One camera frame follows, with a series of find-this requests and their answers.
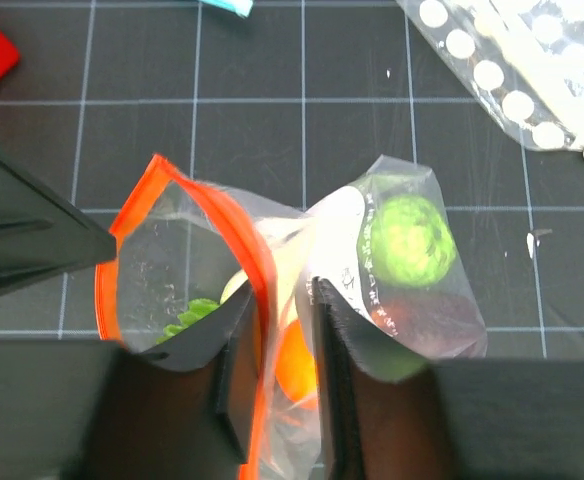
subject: green leaf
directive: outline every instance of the green leaf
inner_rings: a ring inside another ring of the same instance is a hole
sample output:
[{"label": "green leaf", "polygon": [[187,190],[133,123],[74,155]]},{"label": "green leaf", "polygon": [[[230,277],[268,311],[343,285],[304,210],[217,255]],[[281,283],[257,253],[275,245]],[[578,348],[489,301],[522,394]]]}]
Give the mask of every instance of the green leaf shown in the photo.
[{"label": "green leaf", "polygon": [[192,325],[194,325],[196,322],[201,320],[201,318],[203,318],[203,317],[197,315],[196,313],[194,313],[192,311],[188,311],[188,312],[180,313],[177,318],[181,322],[181,325],[183,325],[184,327],[187,328],[187,327],[191,327]]},{"label": "green leaf", "polygon": [[209,300],[207,298],[197,298],[188,303],[188,309],[190,312],[195,313],[199,317],[199,320],[206,315],[209,315],[217,308],[219,308],[219,304],[214,300]]},{"label": "green leaf", "polygon": [[196,300],[191,300],[188,302],[188,310],[177,315],[180,324],[167,325],[163,329],[165,334],[159,337],[156,341],[157,344],[165,342],[167,339],[181,333],[186,328],[191,327],[196,322],[201,320],[203,317],[209,315],[214,310],[219,308],[219,304],[214,300],[209,300],[207,298],[198,298]]},{"label": "green leaf", "polygon": [[181,333],[183,327],[181,325],[168,325],[163,329],[163,333],[167,336],[173,337],[174,335]]}]

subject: ziplock bag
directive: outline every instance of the ziplock bag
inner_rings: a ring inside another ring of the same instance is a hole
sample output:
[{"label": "ziplock bag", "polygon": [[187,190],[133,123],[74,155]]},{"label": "ziplock bag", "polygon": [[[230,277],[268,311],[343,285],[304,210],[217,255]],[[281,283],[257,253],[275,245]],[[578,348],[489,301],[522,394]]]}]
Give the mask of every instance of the ziplock bag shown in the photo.
[{"label": "ziplock bag", "polygon": [[425,357],[485,355],[485,324],[430,168],[382,156],[308,215],[319,229],[296,307],[311,351],[312,279],[319,277],[359,314]]},{"label": "ziplock bag", "polygon": [[584,0],[397,0],[505,133],[584,156]]},{"label": "ziplock bag", "polygon": [[260,471],[278,471],[290,458],[295,472],[309,473],[318,455],[304,455],[306,440],[317,435],[294,423],[303,408],[285,394],[294,390],[294,376],[276,374],[286,329],[295,321],[290,305],[314,223],[249,192],[195,182],[157,155],[110,228],[117,260],[97,268],[99,334],[135,352],[187,335],[245,281],[251,283],[260,373],[241,480],[265,478]]}]

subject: white round object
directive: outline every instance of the white round object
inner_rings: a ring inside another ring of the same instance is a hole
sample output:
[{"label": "white round object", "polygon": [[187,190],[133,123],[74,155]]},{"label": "white round object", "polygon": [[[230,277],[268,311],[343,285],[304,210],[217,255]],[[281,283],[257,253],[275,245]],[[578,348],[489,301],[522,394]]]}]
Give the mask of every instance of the white round object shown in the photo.
[{"label": "white round object", "polygon": [[513,90],[501,103],[503,114],[513,122],[520,123],[530,118],[534,113],[534,102],[527,93]]},{"label": "white round object", "polygon": [[561,9],[561,16],[568,23],[584,21],[584,0],[554,0]]},{"label": "white round object", "polygon": [[541,122],[534,127],[532,140],[544,150],[557,150],[565,145],[563,130],[552,122]]},{"label": "white round object", "polygon": [[448,21],[448,11],[438,0],[425,0],[419,6],[421,21],[430,28],[439,28]]},{"label": "white round object", "polygon": [[460,60],[470,58],[476,50],[472,37],[458,28],[448,33],[445,39],[445,46],[453,57]]},{"label": "white round object", "polygon": [[563,36],[563,27],[558,18],[544,14],[534,19],[532,32],[539,42],[551,45]]},{"label": "white round object", "polygon": [[565,68],[584,72],[584,45],[571,43],[561,52],[561,63]]},{"label": "white round object", "polygon": [[505,75],[501,67],[490,60],[481,60],[474,67],[474,81],[483,90],[492,91],[503,85]]},{"label": "white round object", "polygon": [[532,10],[540,0],[509,0],[511,8],[516,13],[526,13]]}]

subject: teal object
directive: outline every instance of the teal object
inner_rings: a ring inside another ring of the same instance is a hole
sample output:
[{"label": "teal object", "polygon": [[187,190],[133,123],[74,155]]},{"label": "teal object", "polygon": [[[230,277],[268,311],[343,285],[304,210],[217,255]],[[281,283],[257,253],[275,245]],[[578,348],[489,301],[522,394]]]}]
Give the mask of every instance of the teal object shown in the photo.
[{"label": "teal object", "polygon": [[253,0],[202,0],[203,3],[214,5],[236,13],[239,17],[247,17],[252,11]]}]

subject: white grid line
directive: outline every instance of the white grid line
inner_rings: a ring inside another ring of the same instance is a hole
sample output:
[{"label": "white grid line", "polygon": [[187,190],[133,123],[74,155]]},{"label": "white grid line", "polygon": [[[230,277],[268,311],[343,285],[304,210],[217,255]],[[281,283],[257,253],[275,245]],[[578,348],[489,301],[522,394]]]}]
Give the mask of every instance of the white grid line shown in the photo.
[{"label": "white grid line", "polygon": [[[521,164],[523,167],[523,180],[525,181],[525,198],[528,206],[528,224],[530,232],[534,231],[534,217],[532,215],[532,199],[530,195],[530,179],[528,176],[528,158],[523,147],[523,133],[519,130],[519,143],[521,145]],[[536,242],[532,243],[532,267],[534,270],[534,288],[536,290],[536,304],[539,315],[539,331],[541,334],[541,351],[543,358],[548,358],[548,347],[545,339],[545,319],[543,318],[543,300],[541,299],[541,282],[539,280],[539,263]]]},{"label": "white grid line", "polygon": [[[297,1],[260,1],[254,8],[299,8],[305,0]],[[399,8],[392,0],[369,1],[308,1],[310,8]],[[88,9],[90,2],[10,2],[0,1],[0,9]],[[196,3],[182,1],[157,1],[157,2],[97,2],[98,9],[132,9],[132,8],[197,8]]]},{"label": "white grid line", "polygon": [[584,213],[584,205],[450,205],[445,209],[449,212]]},{"label": "white grid line", "polygon": [[[203,29],[203,6],[199,2],[199,9],[196,15],[196,46],[194,47],[194,86],[192,89],[192,130],[190,131],[190,178],[194,178],[194,166],[196,163],[196,127],[198,122],[198,98],[199,98],[199,68],[201,65],[201,30]],[[188,233],[185,247],[185,301],[189,301],[190,285],[190,256],[192,244],[192,225],[188,223]]]},{"label": "white grid line", "polygon": [[[76,149],[74,151],[74,168],[72,170],[72,191],[70,194],[70,202],[76,203],[76,194],[79,185],[79,167],[81,165],[81,145],[83,143],[83,125],[85,121],[85,99],[88,94],[88,81],[90,77],[90,61],[92,58],[92,40],[94,38],[94,18],[96,16],[96,0],[92,0],[90,8],[90,18],[88,21],[88,33],[85,45],[85,60],[83,63],[83,82],[81,85],[81,105],[79,108],[79,124],[76,134]],[[63,338],[63,326],[65,323],[65,311],[67,306],[67,291],[68,291],[68,274],[63,274],[63,283],[61,286],[61,307],[59,312],[59,328],[57,337],[59,340]]]},{"label": "white grid line", "polygon": [[[488,333],[539,333],[541,332],[540,327],[487,327]],[[567,327],[567,326],[545,326],[543,331],[546,333],[584,333],[583,327]],[[145,331],[130,331],[130,333],[144,333]],[[86,330],[64,330],[63,334],[65,336],[95,336],[98,337],[98,330],[96,329],[86,329]],[[0,330],[0,336],[35,336],[35,335],[47,335],[47,336],[57,336],[58,330],[36,330],[36,329],[23,329],[23,330]]]},{"label": "white grid line", "polygon": [[[0,107],[117,107],[135,105],[190,105],[193,98],[139,98],[123,100],[0,100]],[[464,97],[300,97],[300,98],[198,98],[199,105],[249,104],[477,104]]]},{"label": "white grid line", "polygon": [[416,164],[419,163],[416,153],[416,120],[414,116],[414,87],[413,87],[413,77],[412,77],[412,48],[410,45],[410,21],[408,20],[408,15],[403,12],[403,19],[405,24],[405,53],[406,53],[406,63],[408,70],[408,100],[410,105],[410,126],[412,134],[412,161]]},{"label": "white grid line", "polygon": [[307,209],[307,136],[306,136],[306,98],[305,98],[305,0],[301,0],[301,204]]}]

